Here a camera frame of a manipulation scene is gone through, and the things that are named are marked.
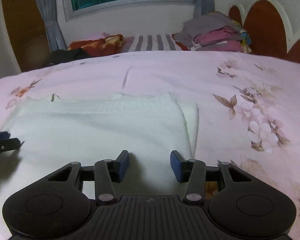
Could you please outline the brown wooden door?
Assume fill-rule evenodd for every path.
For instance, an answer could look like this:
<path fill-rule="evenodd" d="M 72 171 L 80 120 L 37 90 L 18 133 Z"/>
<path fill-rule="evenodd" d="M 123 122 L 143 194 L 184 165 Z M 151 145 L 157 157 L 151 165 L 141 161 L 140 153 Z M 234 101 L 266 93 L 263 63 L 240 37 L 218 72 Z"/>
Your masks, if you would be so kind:
<path fill-rule="evenodd" d="M 1 0 L 10 43 L 22 72 L 43 67 L 50 54 L 36 0 Z"/>

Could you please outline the black garment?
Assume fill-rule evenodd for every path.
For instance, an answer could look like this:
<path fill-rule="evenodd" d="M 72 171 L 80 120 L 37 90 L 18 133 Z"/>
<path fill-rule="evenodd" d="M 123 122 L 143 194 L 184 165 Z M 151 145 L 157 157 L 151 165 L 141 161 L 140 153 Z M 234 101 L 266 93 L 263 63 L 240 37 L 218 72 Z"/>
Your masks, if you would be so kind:
<path fill-rule="evenodd" d="M 74 50 L 55 50 L 45 58 L 42 63 L 42 67 L 51 67 L 61 63 L 68 63 L 88 58 L 91 58 L 91 56 L 82 48 Z"/>

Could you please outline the red floral blanket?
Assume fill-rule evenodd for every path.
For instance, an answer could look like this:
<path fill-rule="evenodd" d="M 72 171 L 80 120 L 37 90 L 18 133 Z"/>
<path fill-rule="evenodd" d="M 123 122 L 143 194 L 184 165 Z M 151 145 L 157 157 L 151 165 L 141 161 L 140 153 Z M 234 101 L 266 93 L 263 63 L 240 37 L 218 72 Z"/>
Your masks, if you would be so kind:
<path fill-rule="evenodd" d="M 110 56 L 121 53 L 124 43 L 124 37 L 121 34 L 117 34 L 96 40 L 72 42 L 67 50 L 83 49 L 92 57 Z"/>

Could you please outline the pale green cloth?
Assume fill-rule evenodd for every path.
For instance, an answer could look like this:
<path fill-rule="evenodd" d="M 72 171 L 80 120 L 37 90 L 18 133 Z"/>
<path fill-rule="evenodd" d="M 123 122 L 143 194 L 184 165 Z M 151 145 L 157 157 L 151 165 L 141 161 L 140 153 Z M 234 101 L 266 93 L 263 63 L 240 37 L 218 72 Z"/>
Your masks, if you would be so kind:
<path fill-rule="evenodd" d="M 10 196 L 72 162 L 83 166 L 115 159 L 123 151 L 130 165 L 122 194 L 179 194 L 170 153 L 194 156 L 198 108 L 172 94 L 134 97 L 115 94 L 108 100 L 26 100 L 6 128 L 23 142 L 20 163 L 2 186 Z"/>

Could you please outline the grey striped pillow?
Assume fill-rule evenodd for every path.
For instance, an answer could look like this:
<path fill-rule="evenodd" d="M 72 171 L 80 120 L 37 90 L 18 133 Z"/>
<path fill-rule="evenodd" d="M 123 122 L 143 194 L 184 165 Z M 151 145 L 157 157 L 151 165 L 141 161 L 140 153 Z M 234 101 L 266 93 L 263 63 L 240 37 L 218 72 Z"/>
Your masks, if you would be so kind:
<path fill-rule="evenodd" d="M 182 51 L 172 34 L 137 35 L 125 37 L 121 52 L 134 51 Z"/>

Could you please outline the pink floral bed blanket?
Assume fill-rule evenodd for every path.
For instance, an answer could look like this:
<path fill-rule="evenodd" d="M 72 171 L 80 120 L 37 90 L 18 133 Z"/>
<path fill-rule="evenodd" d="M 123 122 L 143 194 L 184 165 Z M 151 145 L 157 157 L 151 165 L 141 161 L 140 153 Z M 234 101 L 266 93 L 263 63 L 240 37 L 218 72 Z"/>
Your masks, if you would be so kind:
<path fill-rule="evenodd" d="M 0 79 L 0 131 L 28 99 L 108 100 L 172 94 L 198 108 L 193 158 L 230 162 L 288 195 L 300 239 L 300 64 L 226 52 L 144 51 L 58 64 Z M 0 155 L 0 191 L 20 163 Z M 1 209 L 0 239 L 10 238 Z"/>

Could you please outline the red heart-shaped headboard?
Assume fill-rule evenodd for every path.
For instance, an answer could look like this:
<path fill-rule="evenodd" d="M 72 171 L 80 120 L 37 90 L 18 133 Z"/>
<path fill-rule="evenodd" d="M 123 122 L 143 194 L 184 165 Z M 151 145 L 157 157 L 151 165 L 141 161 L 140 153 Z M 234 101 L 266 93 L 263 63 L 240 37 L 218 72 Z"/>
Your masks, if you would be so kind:
<path fill-rule="evenodd" d="M 285 9 L 277 0 L 257 0 L 248 9 L 237 3 L 228 15 L 248 32 L 252 54 L 300 64 L 300 30 L 293 31 Z"/>

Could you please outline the stack of folded clothes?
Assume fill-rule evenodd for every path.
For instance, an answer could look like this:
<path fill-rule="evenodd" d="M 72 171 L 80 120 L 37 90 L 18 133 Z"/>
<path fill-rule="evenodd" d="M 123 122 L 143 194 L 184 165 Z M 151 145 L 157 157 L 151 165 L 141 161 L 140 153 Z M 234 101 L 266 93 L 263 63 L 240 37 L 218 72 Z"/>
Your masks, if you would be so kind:
<path fill-rule="evenodd" d="M 240 23 L 221 12 L 198 16 L 173 35 L 182 50 L 251 53 L 251 39 Z"/>

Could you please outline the grey left curtain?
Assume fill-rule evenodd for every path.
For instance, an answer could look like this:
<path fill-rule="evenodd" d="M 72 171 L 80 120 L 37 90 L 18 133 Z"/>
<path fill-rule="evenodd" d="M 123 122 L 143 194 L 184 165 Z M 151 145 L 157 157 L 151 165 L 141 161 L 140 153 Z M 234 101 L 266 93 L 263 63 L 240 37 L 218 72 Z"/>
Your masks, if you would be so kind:
<path fill-rule="evenodd" d="M 45 25 L 50 51 L 66 50 L 66 42 L 57 19 L 57 1 L 36 0 L 36 3 Z"/>

